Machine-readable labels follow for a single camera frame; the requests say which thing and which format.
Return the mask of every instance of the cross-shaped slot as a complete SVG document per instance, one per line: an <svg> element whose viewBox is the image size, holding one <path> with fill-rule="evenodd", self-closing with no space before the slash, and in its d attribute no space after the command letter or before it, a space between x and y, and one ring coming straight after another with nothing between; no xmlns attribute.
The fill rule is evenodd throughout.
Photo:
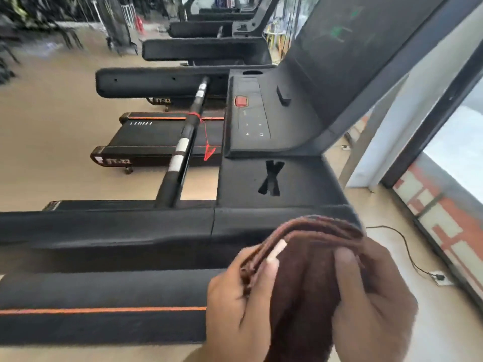
<svg viewBox="0 0 483 362"><path fill-rule="evenodd" d="M280 196L280 188L278 186L277 175L280 173L281 168L285 165L282 161L267 160L265 162L267 166L267 178L263 181L262 186L258 189L260 194L267 194L270 192L272 197Z"/></svg>

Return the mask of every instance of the cable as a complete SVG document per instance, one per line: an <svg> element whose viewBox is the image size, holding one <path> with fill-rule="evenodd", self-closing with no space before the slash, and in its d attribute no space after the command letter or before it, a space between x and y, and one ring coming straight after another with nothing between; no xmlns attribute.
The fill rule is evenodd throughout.
<svg viewBox="0 0 483 362"><path fill-rule="evenodd" d="M408 246L408 242L406 240L406 237L404 237L404 235L402 235L402 232L399 231L399 230L396 230L394 227L391 227L391 226L386 226L386 225L379 225L379 226L369 226L369 227L366 227L366 229L379 229L379 228L385 228L385 229L390 229L390 230L394 230L396 231L399 235L401 235L402 239L404 240L404 245L406 246L406 250L408 252L408 257L409 257L409 261L411 262L411 265L413 266L414 270L419 274L419 272L423 272L427 275L429 275L431 278L436 278L437 280L444 280L445 277L441 274L432 274L432 273L429 273L429 272L426 272L424 269L421 269L420 267L418 267L416 265L416 263L414 262L413 258L411 257L411 253L409 252L409 246Z"/></svg>

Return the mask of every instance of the red emergency stop button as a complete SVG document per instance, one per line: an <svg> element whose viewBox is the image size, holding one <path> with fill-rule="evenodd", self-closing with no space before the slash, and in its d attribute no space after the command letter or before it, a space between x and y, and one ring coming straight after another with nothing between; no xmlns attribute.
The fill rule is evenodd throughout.
<svg viewBox="0 0 483 362"><path fill-rule="evenodd" d="M236 107L246 107L248 105L248 99L246 97L237 96L235 97L235 106Z"/></svg>

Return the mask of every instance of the hand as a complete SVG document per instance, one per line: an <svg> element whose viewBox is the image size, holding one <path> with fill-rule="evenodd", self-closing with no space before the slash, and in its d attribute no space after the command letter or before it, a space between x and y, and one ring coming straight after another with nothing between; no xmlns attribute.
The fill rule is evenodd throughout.
<svg viewBox="0 0 483 362"><path fill-rule="evenodd" d="M279 260L265 261L248 301L243 297L239 269L257 248L240 251L226 272L208 285L204 362L263 362L270 347L270 299Z"/></svg>
<svg viewBox="0 0 483 362"><path fill-rule="evenodd" d="M363 239L360 260L371 275L366 293L353 252L335 252L341 303L332 318L335 349L341 362L401 362L406 356L417 301L389 250Z"/></svg>

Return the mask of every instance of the treadmill screen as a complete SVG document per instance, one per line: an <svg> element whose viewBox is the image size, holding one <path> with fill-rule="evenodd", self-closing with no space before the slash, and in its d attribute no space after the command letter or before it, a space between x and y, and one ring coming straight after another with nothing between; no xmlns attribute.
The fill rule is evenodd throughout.
<svg viewBox="0 0 483 362"><path fill-rule="evenodd" d="M331 125L444 0L319 0L287 54Z"/></svg>

